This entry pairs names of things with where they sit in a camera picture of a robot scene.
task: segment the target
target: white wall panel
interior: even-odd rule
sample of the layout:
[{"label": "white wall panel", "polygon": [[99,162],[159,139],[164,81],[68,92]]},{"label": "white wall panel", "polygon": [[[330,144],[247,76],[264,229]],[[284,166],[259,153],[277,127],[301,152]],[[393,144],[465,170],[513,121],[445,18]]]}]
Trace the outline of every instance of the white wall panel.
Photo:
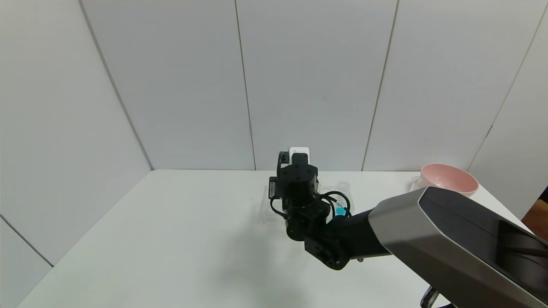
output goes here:
[{"label": "white wall panel", "polygon": [[52,268],[1,219],[0,232],[2,308],[15,308]]},{"label": "white wall panel", "polygon": [[233,1],[83,2],[154,169],[254,169]]},{"label": "white wall panel", "polygon": [[237,0],[257,169],[361,170],[396,0]]},{"label": "white wall panel", "polygon": [[518,218],[548,186],[548,16],[470,172]]},{"label": "white wall panel", "polygon": [[400,1],[364,170],[468,168],[546,0]]},{"label": "white wall panel", "polygon": [[56,263],[150,169],[77,1],[0,20],[2,214]]}]

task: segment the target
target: white label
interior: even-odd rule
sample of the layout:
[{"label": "white label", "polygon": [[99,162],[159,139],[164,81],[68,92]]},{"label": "white label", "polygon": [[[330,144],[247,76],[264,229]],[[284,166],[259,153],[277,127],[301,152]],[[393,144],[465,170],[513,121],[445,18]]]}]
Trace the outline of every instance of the white label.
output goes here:
[{"label": "white label", "polygon": [[293,154],[304,153],[308,155],[308,164],[310,164],[310,149],[303,146],[292,146],[289,148],[289,164],[293,164]]},{"label": "white label", "polygon": [[276,183],[270,182],[269,183],[269,199],[272,199],[276,195]]}]

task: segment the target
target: wall seam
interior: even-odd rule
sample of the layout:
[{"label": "wall seam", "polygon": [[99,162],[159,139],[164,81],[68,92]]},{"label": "wall seam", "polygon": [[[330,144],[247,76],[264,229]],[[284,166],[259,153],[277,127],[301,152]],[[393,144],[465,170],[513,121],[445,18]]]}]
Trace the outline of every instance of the wall seam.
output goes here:
[{"label": "wall seam", "polygon": [[249,136],[251,137],[251,151],[253,154],[253,166],[255,170],[257,170],[257,162],[255,159],[255,146],[253,145],[253,131],[251,127],[251,112],[249,110],[249,97],[247,96],[246,66],[243,63],[242,35],[240,34],[240,29],[239,29],[238,4],[236,4],[236,0],[234,0],[234,9],[236,10],[236,25],[238,26],[238,40],[240,45],[240,55],[242,56],[243,85],[244,85],[244,89],[246,90],[247,117],[249,118]]},{"label": "wall seam", "polygon": [[105,57],[103,56],[101,47],[99,46],[99,42],[97,41],[97,37],[95,36],[95,32],[93,32],[92,24],[89,21],[87,12],[85,11],[84,3],[82,2],[82,0],[78,0],[78,2],[80,4],[80,8],[82,9],[82,14],[84,15],[85,23],[88,25],[89,33],[92,35],[93,43],[95,44],[97,52],[99,53],[99,57],[101,57],[103,67],[105,68],[106,74],[109,77],[112,88],[114,89],[114,92],[116,93],[118,102],[120,103],[120,106],[122,107],[122,110],[124,111],[125,117],[128,120],[129,126],[131,127],[133,134],[135,135],[135,138],[137,140],[137,143],[139,144],[139,147],[141,148],[142,154],[145,156],[146,162],[149,165],[150,170],[154,170],[154,168],[152,167],[152,163],[150,162],[149,156],[145,151],[145,147],[142,145],[139,135],[137,135],[137,130],[135,130],[135,126],[133,125],[133,122],[131,118],[129,117],[128,110],[126,109],[124,102],[122,100],[122,97],[120,96],[120,92],[118,91],[118,88],[116,87],[114,79],[112,78],[112,74],[110,73],[109,67],[106,64]]},{"label": "wall seam", "polygon": [[365,150],[365,153],[363,154],[362,171],[365,171],[364,168],[366,167],[367,150],[369,149],[369,142],[371,141],[371,133],[373,131],[373,123],[375,122],[376,110],[377,110],[377,106],[379,105],[380,91],[383,87],[384,73],[386,72],[386,64],[388,63],[388,55],[390,54],[390,47],[392,46],[392,36],[394,34],[394,28],[396,26],[396,17],[398,15],[398,7],[399,7],[399,0],[397,0],[397,2],[396,2],[396,9],[394,10],[394,20],[392,21],[392,29],[390,30],[390,37],[388,39],[388,46],[386,47],[386,56],[384,58],[383,72],[380,75],[379,91],[377,92],[377,97],[376,97],[376,101],[375,101],[375,108],[373,109],[373,117],[371,119],[371,126],[369,127],[369,135],[367,136],[366,150]]},{"label": "wall seam", "polygon": [[36,254],[40,256],[49,266],[53,267],[53,264],[43,255],[41,254],[36,247],[34,247],[17,229],[4,217],[4,215],[0,214],[0,219],[2,219],[8,227],[10,227],[15,234],[17,234]]},{"label": "wall seam", "polygon": [[533,41],[535,40],[536,33],[539,31],[540,24],[542,23],[542,21],[544,19],[544,15],[546,14],[547,9],[548,9],[548,1],[546,2],[546,6],[544,6],[544,11],[543,11],[542,15],[540,16],[539,24],[536,26],[535,33],[533,33],[533,38],[531,38],[531,41],[529,42],[529,46],[527,47],[527,51],[525,52],[525,55],[523,56],[523,59],[521,60],[520,67],[517,69],[516,75],[514,76],[514,79],[512,80],[512,83],[510,84],[510,87],[508,88],[508,92],[506,92],[506,96],[504,96],[503,103],[500,104],[500,107],[496,112],[495,118],[493,119],[493,122],[491,123],[491,126],[489,127],[489,131],[487,131],[487,134],[485,135],[485,137],[483,138],[481,144],[479,145],[479,148],[478,148],[476,154],[474,155],[474,157],[472,158],[472,161],[470,162],[470,165],[468,166],[466,171],[469,171],[470,168],[472,167],[472,165],[474,164],[474,161],[476,160],[476,157],[478,156],[478,154],[481,151],[481,148],[485,144],[485,140],[487,139],[487,136],[489,135],[489,133],[491,132],[491,129],[495,125],[496,118],[499,116],[500,111],[503,109],[504,104],[506,103],[506,100],[508,99],[508,96],[510,95],[510,91],[512,91],[513,85],[516,82],[517,76],[520,73],[520,70],[523,66],[523,63],[525,63],[525,59],[527,58],[527,55],[529,54],[529,50],[531,49],[531,46],[533,45]]}]

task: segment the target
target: white table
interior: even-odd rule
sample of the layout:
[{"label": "white table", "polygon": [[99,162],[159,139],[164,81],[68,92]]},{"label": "white table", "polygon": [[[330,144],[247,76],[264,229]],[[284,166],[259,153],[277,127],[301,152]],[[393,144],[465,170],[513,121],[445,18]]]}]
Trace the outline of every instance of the white table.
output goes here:
[{"label": "white table", "polygon": [[[258,217],[274,172],[156,170],[124,196],[19,308],[418,307],[427,283],[394,256],[334,271]],[[320,172],[355,213],[418,172]],[[472,199],[523,224],[484,188]]]}]

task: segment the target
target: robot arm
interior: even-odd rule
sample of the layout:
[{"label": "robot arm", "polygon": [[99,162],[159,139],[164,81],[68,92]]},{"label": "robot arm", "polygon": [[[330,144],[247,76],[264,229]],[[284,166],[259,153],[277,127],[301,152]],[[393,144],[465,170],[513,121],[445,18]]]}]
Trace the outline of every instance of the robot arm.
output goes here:
[{"label": "robot arm", "polygon": [[548,308],[548,243],[459,193],[427,187],[333,217],[306,151],[280,152],[270,199],[289,238],[326,266],[394,255],[459,308]]}]

